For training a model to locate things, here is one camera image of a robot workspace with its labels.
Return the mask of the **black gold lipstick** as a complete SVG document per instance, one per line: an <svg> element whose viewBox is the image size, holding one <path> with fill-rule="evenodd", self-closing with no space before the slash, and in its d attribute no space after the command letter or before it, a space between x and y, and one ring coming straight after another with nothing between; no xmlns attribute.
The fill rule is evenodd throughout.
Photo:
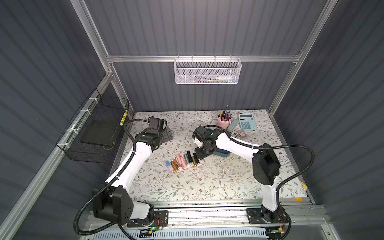
<svg viewBox="0 0 384 240"><path fill-rule="evenodd" d="M194 156L194 159L195 159L195 162L196 162L196 165L199 166L200 165L200 160L198 158L198 155L197 153L193 153L193 156Z"/></svg>

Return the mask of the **black mascara tube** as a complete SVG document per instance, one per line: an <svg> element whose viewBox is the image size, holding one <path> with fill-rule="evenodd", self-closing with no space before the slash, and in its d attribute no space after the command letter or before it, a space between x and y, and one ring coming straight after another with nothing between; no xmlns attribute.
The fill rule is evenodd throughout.
<svg viewBox="0 0 384 240"><path fill-rule="evenodd" d="M189 163L193 163L193 157L192 157L192 155L191 155L191 152L190 151L187 151L187 157L188 157L188 161L189 161Z"/></svg>

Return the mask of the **silver lipstick tube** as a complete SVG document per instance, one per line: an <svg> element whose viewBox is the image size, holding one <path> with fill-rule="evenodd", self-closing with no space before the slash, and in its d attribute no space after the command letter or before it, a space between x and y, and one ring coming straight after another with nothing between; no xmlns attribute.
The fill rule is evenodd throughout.
<svg viewBox="0 0 384 240"><path fill-rule="evenodd" d="M189 166L190 163L189 163L189 160L188 160L188 156L187 156L187 154L185 154L185 153L184 153L184 158L185 158L185 161L186 161L187 166Z"/></svg>

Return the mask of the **gold lipstick tube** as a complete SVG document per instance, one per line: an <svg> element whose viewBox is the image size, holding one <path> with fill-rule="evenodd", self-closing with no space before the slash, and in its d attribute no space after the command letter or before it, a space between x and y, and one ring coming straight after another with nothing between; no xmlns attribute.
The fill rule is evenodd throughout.
<svg viewBox="0 0 384 240"><path fill-rule="evenodd" d="M194 167L197 167L197 162L196 162L196 160L195 160L195 158L193 156L192 156L192 161L193 161Z"/></svg>

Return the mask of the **pink lip gloss tube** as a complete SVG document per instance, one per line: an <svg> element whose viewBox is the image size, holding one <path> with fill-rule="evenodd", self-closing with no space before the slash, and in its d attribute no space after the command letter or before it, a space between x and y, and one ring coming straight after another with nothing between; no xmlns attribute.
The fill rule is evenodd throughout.
<svg viewBox="0 0 384 240"><path fill-rule="evenodd" d="M177 155L177 158L178 158L179 164L181 165L182 169L185 169L185 166L184 166L183 160L180 157L180 154Z"/></svg>

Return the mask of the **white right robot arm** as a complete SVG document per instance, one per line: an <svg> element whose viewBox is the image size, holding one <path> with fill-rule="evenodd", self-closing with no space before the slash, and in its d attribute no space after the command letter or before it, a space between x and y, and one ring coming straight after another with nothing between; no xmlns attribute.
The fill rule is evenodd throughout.
<svg viewBox="0 0 384 240"><path fill-rule="evenodd" d="M261 184L262 217L266 223L273 223L277 220L280 210L278 176L281 164L270 145L251 145L230 136L223 129L209 130L202 126L194 130L193 140L198 146L195 148L195 153L201 160L220 149L249 161L252 164L254 178Z"/></svg>

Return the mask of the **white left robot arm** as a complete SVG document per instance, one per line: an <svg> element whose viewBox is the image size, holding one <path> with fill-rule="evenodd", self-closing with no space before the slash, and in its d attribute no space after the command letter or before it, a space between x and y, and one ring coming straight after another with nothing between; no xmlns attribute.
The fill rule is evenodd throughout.
<svg viewBox="0 0 384 240"><path fill-rule="evenodd" d="M154 207L151 204L132 200L129 190L143 163L162 142L161 134L153 130L136 135L136 149L130 151L133 158L130 160L127 156L124 159L106 183L115 177L117 180L93 200L94 217L120 225L130 221L142 224L153 222Z"/></svg>

